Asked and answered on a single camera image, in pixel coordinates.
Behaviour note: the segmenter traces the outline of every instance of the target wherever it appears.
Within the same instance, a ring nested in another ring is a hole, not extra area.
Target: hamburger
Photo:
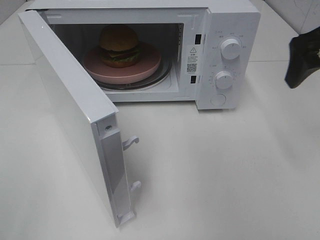
[[[112,68],[125,68],[139,61],[138,36],[130,27],[111,24],[102,29],[99,38],[100,59]]]

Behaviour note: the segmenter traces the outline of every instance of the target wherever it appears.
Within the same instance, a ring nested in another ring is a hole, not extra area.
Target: warning triangle symbol
[[[191,51],[190,51],[190,53],[191,54],[194,54],[194,53],[196,53],[197,52],[197,50],[193,47],[192,49],[191,49]]]

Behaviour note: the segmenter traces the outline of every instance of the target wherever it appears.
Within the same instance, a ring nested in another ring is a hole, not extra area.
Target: qr code
[[[186,65],[186,71],[188,73],[195,73],[197,71],[197,63],[188,63]]]

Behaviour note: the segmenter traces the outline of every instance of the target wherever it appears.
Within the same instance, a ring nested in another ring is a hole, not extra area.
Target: pink plate
[[[110,67],[100,60],[100,48],[96,46],[84,57],[83,66],[95,80],[106,84],[132,84],[151,76],[161,61],[160,52],[150,44],[140,42],[140,60],[123,68]]]

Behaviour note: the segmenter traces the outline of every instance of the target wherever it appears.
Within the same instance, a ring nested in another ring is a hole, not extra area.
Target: white table
[[[286,86],[297,34],[255,3],[237,109],[116,104],[123,139],[140,137],[125,151],[128,179],[142,181],[137,217],[118,229],[56,123],[17,15],[0,25],[0,239],[319,239],[320,72]]]

